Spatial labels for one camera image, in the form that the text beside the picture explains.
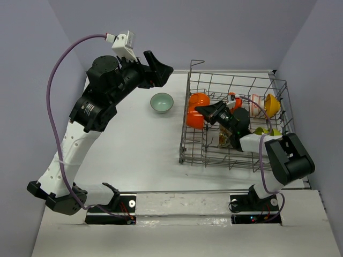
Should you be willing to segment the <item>grey wire dish rack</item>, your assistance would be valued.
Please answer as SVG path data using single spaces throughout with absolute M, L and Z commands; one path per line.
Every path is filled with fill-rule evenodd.
M 280 103 L 280 109 L 270 121 L 260 113 L 250 118 L 249 130 L 259 127 L 276 129 L 282 134 L 295 132 L 293 112 L 287 81 L 277 79 L 274 70 L 248 73 L 234 71 L 200 70 L 203 60 L 193 59 L 187 78 L 184 110 L 188 110 L 189 99 L 195 93 L 203 93 L 214 104 L 227 100 L 229 93 L 244 97 L 260 96 L 263 100 L 269 94 Z M 252 172 L 259 170 L 259 156 L 255 153 L 238 152 L 231 145 L 219 145 L 220 125 L 203 123 L 201 130 L 183 124 L 180 143 L 180 162 L 202 164 L 204 166 L 241 168 Z

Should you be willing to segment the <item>beige painted ceramic bowl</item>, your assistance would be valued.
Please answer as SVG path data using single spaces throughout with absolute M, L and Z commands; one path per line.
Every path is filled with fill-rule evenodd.
M 230 146 L 230 136 L 232 133 L 226 129 L 224 126 L 219 125 L 219 139 L 218 139 L 218 147 L 219 148 L 227 148 Z

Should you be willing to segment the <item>orange round bowl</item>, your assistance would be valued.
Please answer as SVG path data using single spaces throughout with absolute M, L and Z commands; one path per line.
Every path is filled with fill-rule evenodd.
M 236 96 L 236 104 L 233 108 L 229 108 L 230 112 L 233 113 L 237 108 L 240 108 L 242 106 L 242 99 L 240 98 L 239 94 L 235 94 Z

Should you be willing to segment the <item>red white patterned bowl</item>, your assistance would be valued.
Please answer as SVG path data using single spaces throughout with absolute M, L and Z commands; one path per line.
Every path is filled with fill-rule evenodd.
M 262 113 L 261 108 L 264 108 L 264 98 L 257 94 L 252 94 L 250 96 L 250 100 L 252 101 L 249 105 L 249 111 L 251 117 L 256 117 Z

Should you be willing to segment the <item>lime green bowl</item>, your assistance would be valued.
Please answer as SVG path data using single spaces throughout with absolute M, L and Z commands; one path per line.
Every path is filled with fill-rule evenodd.
M 282 133 L 280 131 L 278 131 L 276 128 L 273 128 L 271 131 L 270 131 L 270 135 L 271 136 L 279 136 L 279 135 L 282 135 Z
M 263 127 L 258 127 L 254 130 L 254 134 L 257 134 L 257 135 L 269 134 L 269 129 L 263 128 Z

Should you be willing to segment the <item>pale green ceramic bowl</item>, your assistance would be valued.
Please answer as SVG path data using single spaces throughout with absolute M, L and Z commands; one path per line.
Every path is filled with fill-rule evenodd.
M 174 99 L 167 93 L 157 93 L 150 99 L 151 108 L 160 114 L 168 112 L 173 105 Z

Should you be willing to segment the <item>yellow bowl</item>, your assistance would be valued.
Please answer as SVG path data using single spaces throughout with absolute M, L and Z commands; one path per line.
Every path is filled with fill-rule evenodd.
M 275 116 L 280 110 L 280 102 L 275 98 L 274 95 L 268 94 L 264 102 L 264 110 L 269 118 Z

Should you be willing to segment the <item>orange square bowl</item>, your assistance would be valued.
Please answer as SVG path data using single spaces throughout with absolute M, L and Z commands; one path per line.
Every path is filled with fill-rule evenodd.
M 187 111 L 186 125 L 193 129 L 202 130 L 204 117 L 194 107 L 190 107 Z

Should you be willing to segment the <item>small white bowl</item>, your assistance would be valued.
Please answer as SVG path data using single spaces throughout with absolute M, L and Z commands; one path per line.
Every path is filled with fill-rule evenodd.
M 204 93 L 194 93 L 189 97 L 189 106 L 207 106 L 210 104 L 210 98 Z

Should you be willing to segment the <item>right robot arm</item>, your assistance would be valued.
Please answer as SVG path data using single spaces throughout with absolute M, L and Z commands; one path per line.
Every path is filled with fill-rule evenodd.
M 267 198 L 315 171 L 312 158 L 295 133 L 282 136 L 254 134 L 249 130 L 249 112 L 241 107 L 231 112 L 224 101 L 195 107 L 195 110 L 208 123 L 219 123 L 230 131 L 230 144 L 235 150 L 259 155 L 262 181 L 252 185 L 243 200 L 251 209 L 261 209 Z

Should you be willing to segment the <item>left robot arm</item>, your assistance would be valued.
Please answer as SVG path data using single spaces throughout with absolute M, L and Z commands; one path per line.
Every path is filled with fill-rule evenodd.
M 57 140 L 54 159 L 40 179 L 27 186 L 52 211 L 74 215 L 97 206 L 109 213 L 120 204 L 120 192 L 112 185 L 80 188 L 74 179 L 92 144 L 117 114 L 116 106 L 136 88 L 163 87 L 173 73 L 151 51 L 144 56 L 146 65 L 125 57 L 100 56 L 87 70 L 89 83 L 70 113 L 64 138 Z

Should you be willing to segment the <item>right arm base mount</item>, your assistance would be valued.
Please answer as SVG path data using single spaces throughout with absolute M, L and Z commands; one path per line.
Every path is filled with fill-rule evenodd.
M 232 224 L 282 224 L 277 196 L 260 199 L 253 186 L 248 193 L 231 194 L 228 209 Z

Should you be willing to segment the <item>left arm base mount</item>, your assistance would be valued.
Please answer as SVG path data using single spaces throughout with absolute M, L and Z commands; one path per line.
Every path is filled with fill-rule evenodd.
M 88 225 L 136 225 L 136 194 L 122 194 L 118 189 L 108 183 L 102 183 L 113 193 L 106 205 L 90 208 L 85 217 Z

